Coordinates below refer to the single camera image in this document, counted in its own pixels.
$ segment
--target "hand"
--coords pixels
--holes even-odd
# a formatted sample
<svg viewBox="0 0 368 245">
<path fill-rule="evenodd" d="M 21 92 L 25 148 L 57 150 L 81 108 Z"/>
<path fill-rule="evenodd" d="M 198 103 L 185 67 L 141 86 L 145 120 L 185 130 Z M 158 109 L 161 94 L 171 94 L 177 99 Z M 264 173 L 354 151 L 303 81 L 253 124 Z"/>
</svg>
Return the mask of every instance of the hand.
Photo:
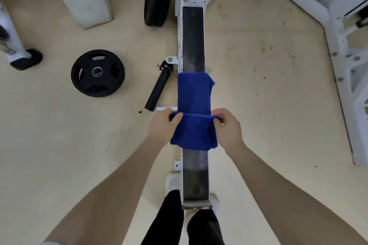
<svg viewBox="0 0 368 245">
<path fill-rule="evenodd" d="M 227 109 L 215 109 L 211 112 L 212 115 L 217 115 L 214 119 L 214 128 L 218 143 L 228 153 L 233 148 L 244 146 L 242 129 L 239 121 Z"/>
<path fill-rule="evenodd" d="M 173 137 L 175 129 L 182 120 L 183 114 L 178 113 L 172 121 L 170 114 L 173 112 L 171 108 L 166 108 L 154 115 L 149 126 L 147 138 L 157 141 L 160 145 L 165 146 Z"/>
</svg>

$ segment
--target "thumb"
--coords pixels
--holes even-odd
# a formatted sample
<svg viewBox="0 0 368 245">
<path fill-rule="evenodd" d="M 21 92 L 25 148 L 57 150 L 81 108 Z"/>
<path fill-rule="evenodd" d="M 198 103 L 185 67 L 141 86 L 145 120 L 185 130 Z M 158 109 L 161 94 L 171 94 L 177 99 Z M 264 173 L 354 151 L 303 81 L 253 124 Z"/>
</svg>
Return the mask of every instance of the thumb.
<svg viewBox="0 0 368 245">
<path fill-rule="evenodd" d="M 214 127 L 218 129 L 221 126 L 221 121 L 218 118 L 214 118 Z"/>
<path fill-rule="evenodd" d="M 182 120 L 182 118 L 183 118 L 183 113 L 180 112 L 176 116 L 174 116 L 174 118 L 171 120 L 170 123 L 172 123 L 172 125 L 175 126 L 176 128 L 179 122 Z"/>
</svg>

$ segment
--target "person's left hand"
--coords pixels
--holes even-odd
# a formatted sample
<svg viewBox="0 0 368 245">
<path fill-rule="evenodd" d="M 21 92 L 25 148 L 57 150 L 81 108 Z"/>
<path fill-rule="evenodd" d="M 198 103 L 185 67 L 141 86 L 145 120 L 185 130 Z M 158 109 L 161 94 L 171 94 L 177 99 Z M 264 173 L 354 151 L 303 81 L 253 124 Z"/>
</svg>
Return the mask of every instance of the person's left hand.
<svg viewBox="0 0 368 245">
<path fill-rule="evenodd" d="M 166 108 L 154 115 L 149 126 L 147 138 L 158 141 L 162 146 L 166 145 L 174 135 L 175 129 L 182 120 L 183 114 L 178 113 L 170 121 L 171 108 Z"/>
</svg>

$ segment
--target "person's left arm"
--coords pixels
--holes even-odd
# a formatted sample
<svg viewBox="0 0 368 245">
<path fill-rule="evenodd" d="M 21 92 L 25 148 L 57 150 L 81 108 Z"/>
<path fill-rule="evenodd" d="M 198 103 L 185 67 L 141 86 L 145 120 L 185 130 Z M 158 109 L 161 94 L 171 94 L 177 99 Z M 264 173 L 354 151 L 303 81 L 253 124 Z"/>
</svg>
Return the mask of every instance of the person's left arm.
<svg viewBox="0 0 368 245">
<path fill-rule="evenodd" d="M 48 235 L 62 245 L 121 245 L 128 231 L 154 160 L 182 119 L 172 109 L 157 113 L 149 132 L 130 157 L 90 191 Z"/>
</svg>

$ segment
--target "person's right arm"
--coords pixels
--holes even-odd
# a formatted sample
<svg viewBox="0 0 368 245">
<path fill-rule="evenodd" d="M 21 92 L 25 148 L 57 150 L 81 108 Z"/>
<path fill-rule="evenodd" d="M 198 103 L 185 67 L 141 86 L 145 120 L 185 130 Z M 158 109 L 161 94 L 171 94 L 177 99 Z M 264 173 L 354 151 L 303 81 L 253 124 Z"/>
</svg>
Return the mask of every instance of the person's right arm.
<svg viewBox="0 0 368 245">
<path fill-rule="evenodd" d="M 217 140 L 239 169 L 281 245 L 367 245 L 343 219 L 288 181 L 242 140 L 240 123 L 227 109 L 213 115 Z"/>
</svg>

